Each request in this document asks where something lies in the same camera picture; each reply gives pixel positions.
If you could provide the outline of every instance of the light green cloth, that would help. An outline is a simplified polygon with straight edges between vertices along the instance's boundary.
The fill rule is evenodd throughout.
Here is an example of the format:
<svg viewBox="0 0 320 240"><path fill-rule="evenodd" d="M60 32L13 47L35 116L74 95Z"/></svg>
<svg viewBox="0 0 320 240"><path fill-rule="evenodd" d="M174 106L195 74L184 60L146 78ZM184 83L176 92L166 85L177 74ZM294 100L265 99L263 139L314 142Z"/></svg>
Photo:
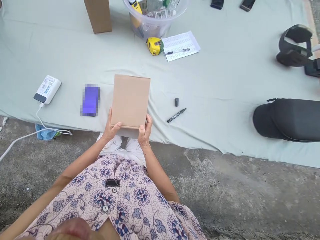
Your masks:
<svg viewBox="0 0 320 240"><path fill-rule="evenodd" d="M256 1L250 12L239 8L241 1L225 1L217 10L209 1L191 0L167 36L191 30L201 51L170 63L163 55L152 56L145 41L134 36L122 1L109 2L113 30L95 35L81 0L3 0L1 115L37 122L39 103L33 95L51 75L62 85L39 112L44 123L102 132L114 74L149 77L152 141L320 167L320 143L267 139L252 123L254 109L267 99L320 100L317 78L275 60L283 31L308 25L303 0ZM97 117L80 116L88 83L101 87ZM136 137L135 131L119 134Z"/></svg>

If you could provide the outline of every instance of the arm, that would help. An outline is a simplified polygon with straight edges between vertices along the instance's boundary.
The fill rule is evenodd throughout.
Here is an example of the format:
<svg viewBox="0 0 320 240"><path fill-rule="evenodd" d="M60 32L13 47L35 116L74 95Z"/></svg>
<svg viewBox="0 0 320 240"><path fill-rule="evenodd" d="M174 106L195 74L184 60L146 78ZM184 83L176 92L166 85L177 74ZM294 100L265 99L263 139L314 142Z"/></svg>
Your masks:
<svg viewBox="0 0 320 240"><path fill-rule="evenodd" d="M21 214L21 216L0 235L0 240L14 239L23 233L23 231L27 229L27 227L72 179L96 161L103 147L116 135L121 127L121 123L117 123L114 127L111 127L111 111L112 109L110 108L108 121L102 137L61 173L52 187L24 211L23 214Z"/></svg>
<svg viewBox="0 0 320 240"><path fill-rule="evenodd" d="M147 114L146 120L146 125L141 125L139 128L138 142L146 159L148 176L167 201L179 203L180 200L176 190L150 147L149 137L151 134L152 119L149 114Z"/></svg>

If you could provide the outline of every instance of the concrete ground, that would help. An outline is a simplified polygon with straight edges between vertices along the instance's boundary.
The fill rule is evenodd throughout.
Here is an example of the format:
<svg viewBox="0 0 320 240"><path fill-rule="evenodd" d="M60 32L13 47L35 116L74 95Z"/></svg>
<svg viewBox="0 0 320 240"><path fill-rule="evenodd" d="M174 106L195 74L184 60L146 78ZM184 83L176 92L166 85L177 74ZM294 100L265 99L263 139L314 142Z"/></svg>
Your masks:
<svg viewBox="0 0 320 240"><path fill-rule="evenodd" d="M319 33L320 1L311 3ZM34 131L34 124L9 119L0 132L0 153ZM35 136L17 142L0 163L0 230L39 198L98 135L74 131L48 142ZM239 234L244 231L253 232L252 238L259 233L272 234L270 239L291 239L288 233L296 232L320 236L319 169L175 145L151 146L207 236L227 239L219 233L232 232L243 239L247 237ZM306 233L305 238L314 239Z"/></svg>

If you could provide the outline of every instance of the plastic bucket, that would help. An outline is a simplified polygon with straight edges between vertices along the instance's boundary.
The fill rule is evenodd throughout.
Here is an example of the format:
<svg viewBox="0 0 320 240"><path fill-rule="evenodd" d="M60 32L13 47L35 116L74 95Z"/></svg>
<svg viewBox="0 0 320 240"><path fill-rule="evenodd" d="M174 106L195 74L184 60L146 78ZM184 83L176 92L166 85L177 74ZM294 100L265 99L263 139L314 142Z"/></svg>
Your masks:
<svg viewBox="0 0 320 240"><path fill-rule="evenodd" d="M174 16L158 19L140 14L133 9L128 0L122 1L129 10L131 28L133 32L143 39L147 39L149 37L163 37L169 30L171 23L186 11L189 3L189 0L180 0L175 9L176 14Z"/></svg>

